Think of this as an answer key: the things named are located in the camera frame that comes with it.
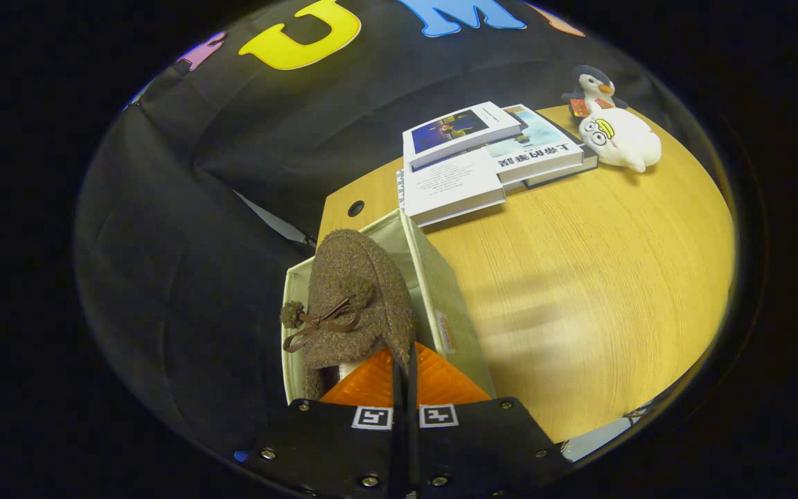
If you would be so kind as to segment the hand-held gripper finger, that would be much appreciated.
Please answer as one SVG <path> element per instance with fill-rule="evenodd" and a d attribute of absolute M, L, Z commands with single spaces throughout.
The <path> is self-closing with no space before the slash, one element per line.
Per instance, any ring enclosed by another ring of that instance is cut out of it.
<path fill-rule="evenodd" d="M 409 479 L 420 498 L 535 498 L 558 479 L 558 447 L 514 397 L 468 404 L 419 401 L 409 377 Z"/>
<path fill-rule="evenodd" d="M 294 498 L 402 497 L 406 382 L 399 367 L 392 367 L 389 381 L 389 408 L 292 401 L 244 446 L 243 470 Z"/>

